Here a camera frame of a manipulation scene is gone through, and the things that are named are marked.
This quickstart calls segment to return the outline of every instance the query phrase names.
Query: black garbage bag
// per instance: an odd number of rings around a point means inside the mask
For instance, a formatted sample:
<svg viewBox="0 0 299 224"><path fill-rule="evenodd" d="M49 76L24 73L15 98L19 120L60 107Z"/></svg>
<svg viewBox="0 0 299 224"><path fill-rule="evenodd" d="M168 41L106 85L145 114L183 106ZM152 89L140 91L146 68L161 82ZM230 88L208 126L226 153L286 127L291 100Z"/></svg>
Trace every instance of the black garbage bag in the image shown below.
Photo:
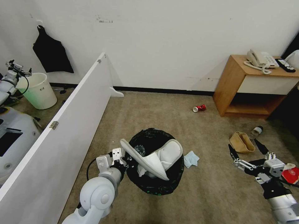
<svg viewBox="0 0 299 224"><path fill-rule="evenodd" d="M172 135L165 131L155 128L149 128L137 133L130 140L129 144L134 148L136 146L143 146L145 155L148 156L152 152L161 148L168 140L175 139ZM166 171L169 180L162 180L160 178L150 178L143 175L139 177L137 172L138 163L126 152L125 161L129 165L127 168L127 175L129 179L136 184L141 190L148 194L165 195L171 194L178 186L182 174L184 172L184 156L182 155L173 165Z"/></svg>

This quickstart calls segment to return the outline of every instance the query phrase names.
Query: red cup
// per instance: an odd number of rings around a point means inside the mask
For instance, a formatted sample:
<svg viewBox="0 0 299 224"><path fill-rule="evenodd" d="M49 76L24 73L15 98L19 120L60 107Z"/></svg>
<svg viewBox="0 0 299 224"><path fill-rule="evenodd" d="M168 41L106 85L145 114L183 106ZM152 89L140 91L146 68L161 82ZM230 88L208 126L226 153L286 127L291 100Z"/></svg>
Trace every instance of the red cup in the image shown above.
<svg viewBox="0 0 299 224"><path fill-rule="evenodd" d="M193 112L198 112L199 110L206 110L206 106L203 104L203 105L200 105L200 106L196 106L196 107L193 107Z"/></svg>

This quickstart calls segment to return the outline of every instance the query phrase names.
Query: black cable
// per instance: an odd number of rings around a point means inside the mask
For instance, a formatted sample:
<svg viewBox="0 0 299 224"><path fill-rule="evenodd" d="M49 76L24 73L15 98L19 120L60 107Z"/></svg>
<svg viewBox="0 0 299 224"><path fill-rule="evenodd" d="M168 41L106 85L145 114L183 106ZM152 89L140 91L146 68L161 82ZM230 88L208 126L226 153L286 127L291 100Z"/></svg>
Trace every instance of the black cable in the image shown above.
<svg viewBox="0 0 299 224"><path fill-rule="evenodd" d="M23 95L24 93L26 93L26 91L28 90L29 88L29 81L28 79L26 78L26 76L24 76L24 78L27 80L27 88L25 89L25 91L23 93L21 93L21 95Z"/></svg>
<svg viewBox="0 0 299 224"><path fill-rule="evenodd" d="M94 159L89 163L89 165L88 165L88 167L87 167L87 170L86 170L86 178L87 178L87 180L89 180L89 177L88 177L89 167L90 167L90 165L91 165L96 159L97 159L97 158L94 158Z"/></svg>
<svg viewBox="0 0 299 224"><path fill-rule="evenodd" d="M287 182L286 180L282 180L282 179L279 179L279 178L273 176L272 174L270 174L270 176L273 177L273 178L275 178L275 179L277 179L279 182L281 182L281 183L283 183L283 184L287 184L287 185L290 185L290 186L292 186L292 187L297 187L297 188L299 188L299 185L297 185L297 184L291 184L291 183Z"/></svg>

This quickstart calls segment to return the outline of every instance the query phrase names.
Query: wall stain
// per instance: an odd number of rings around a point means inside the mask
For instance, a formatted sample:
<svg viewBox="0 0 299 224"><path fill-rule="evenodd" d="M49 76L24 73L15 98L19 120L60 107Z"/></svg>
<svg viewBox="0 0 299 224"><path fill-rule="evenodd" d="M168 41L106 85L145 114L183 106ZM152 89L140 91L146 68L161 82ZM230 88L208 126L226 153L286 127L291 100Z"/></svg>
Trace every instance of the wall stain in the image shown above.
<svg viewBox="0 0 299 224"><path fill-rule="evenodd" d="M194 79L202 79L202 78L199 78L199 77L185 77L185 78L194 78ZM204 79L210 79L211 81L213 80L219 80L220 78L204 78Z"/></svg>
<svg viewBox="0 0 299 224"><path fill-rule="evenodd" d="M96 21L98 21L99 23L113 23L113 20L100 17L100 15L96 15Z"/></svg>

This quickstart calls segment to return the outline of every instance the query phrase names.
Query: white drawer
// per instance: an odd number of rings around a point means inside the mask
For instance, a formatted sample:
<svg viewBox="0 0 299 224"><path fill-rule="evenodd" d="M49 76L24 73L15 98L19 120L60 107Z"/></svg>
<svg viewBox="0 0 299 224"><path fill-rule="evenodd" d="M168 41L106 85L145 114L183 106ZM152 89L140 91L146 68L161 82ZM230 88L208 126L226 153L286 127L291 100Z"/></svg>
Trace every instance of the white drawer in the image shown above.
<svg viewBox="0 0 299 224"><path fill-rule="evenodd" d="M287 95L298 81L299 78L293 77L247 75L238 92Z"/></svg>

